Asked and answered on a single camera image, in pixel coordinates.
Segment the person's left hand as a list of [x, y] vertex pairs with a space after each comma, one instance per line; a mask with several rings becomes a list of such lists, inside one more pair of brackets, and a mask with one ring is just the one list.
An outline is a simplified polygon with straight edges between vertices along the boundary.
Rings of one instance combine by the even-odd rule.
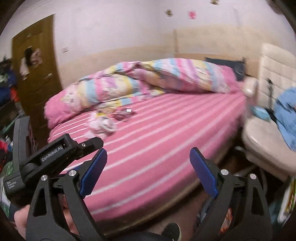
[[[70, 210], [68, 209], [68, 204], [64, 195], [59, 195], [59, 202], [62, 205], [63, 213], [70, 232], [76, 235], [79, 235], [78, 229], [73, 221]], [[24, 239], [26, 239], [26, 227], [27, 227], [29, 210], [30, 210], [30, 205], [26, 205], [22, 209], [16, 211], [14, 214], [16, 229]]]

